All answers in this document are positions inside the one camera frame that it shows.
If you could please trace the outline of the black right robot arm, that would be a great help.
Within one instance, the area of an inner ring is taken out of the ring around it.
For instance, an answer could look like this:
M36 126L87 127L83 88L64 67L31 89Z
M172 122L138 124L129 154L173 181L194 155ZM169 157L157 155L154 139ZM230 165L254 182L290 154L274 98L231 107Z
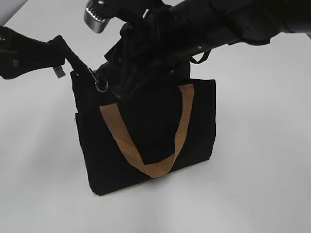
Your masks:
M308 0L108 0L96 4L100 19L124 21L121 39L97 75L117 97L130 98L183 62L223 45L262 46L280 33L309 33Z

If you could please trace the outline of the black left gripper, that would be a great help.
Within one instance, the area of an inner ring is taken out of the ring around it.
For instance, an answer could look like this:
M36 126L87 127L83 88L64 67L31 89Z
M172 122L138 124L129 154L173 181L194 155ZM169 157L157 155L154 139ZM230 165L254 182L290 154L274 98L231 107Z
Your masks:
M42 42L25 37L8 27L0 27L0 76L5 80L38 69L62 66L65 59L77 75L90 75L88 66L62 36Z

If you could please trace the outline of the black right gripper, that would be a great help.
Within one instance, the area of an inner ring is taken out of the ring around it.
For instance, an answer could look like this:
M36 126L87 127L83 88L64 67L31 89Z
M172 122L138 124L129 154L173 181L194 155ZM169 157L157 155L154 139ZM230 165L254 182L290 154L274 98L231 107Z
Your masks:
M181 38L159 35L159 26L140 28L125 23L120 30L121 39L104 56L106 63L97 69L97 75L108 81L108 93L120 100L135 96L135 81L146 79L154 72L155 79L184 79L185 59L181 51Z

